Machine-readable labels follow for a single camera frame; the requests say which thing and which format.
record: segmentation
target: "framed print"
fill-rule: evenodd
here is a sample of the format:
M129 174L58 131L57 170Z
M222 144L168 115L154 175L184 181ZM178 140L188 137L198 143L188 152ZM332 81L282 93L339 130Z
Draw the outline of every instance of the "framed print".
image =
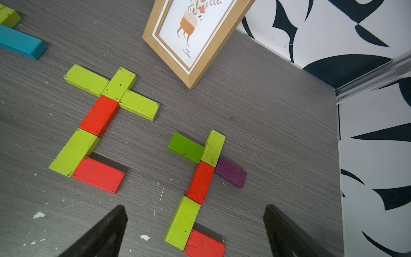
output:
M156 0L143 39L193 88L254 0Z

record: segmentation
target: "gray table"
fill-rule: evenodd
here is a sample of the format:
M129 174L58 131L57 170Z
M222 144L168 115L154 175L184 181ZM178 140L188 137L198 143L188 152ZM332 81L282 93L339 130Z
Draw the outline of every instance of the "gray table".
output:
M184 256L164 235L195 165L167 145L176 131L204 144L211 129L248 172L241 190L214 176L196 220L227 257L271 256L267 204L342 256L334 89L234 32L188 90L141 38L153 2L3 1L48 49L38 61L0 49L0 256L56 256L119 204L121 256ZM95 149L127 172L116 195L48 169L97 100L65 82L73 64L108 79L124 67L138 76L133 91L161 104L154 122L121 109Z

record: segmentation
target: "orange plant pot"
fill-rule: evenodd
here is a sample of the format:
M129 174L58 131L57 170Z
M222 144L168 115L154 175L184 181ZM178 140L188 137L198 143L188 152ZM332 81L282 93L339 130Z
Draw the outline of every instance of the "orange plant pot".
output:
M183 18L180 22L180 28L177 30L177 33L182 29L184 31L183 34L187 33L187 42L190 38L190 35L193 34L194 29L197 26L197 18L189 11L185 11Z

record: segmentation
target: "red flower illustration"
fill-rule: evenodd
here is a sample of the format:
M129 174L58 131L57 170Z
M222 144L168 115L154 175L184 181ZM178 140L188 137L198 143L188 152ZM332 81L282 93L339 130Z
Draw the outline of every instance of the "red flower illustration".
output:
M205 7L205 5L203 5L203 6L200 6L200 13L205 13L206 12L206 7Z

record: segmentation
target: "block arrangement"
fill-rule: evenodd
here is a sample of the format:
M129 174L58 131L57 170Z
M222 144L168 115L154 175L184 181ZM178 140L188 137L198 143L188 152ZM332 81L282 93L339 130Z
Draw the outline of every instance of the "block arrangement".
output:
M115 194L126 174L89 158L90 154L117 111L123 108L119 102L125 94L135 100L130 105L140 107L139 115L150 121L155 119L160 105L148 98L142 99L139 94L129 90L136 82L136 75L124 68L120 68L109 81L74 65L65 74L64 79L69 84L98 96L99 99L49 169Z
M14 30L20 21L16 11L0 5L0 47L37 60L47 47L41 40Z
M214 172L236 187L244 187L247 172L220 157L225 139L224 135L212 130L205 147L202 147L185 136L174 133L169 144L169 150L198 164L187 195L181 199L165 237L166 242L183 250L190 257L223 257L226 254L227 247L224 244L193 229Z

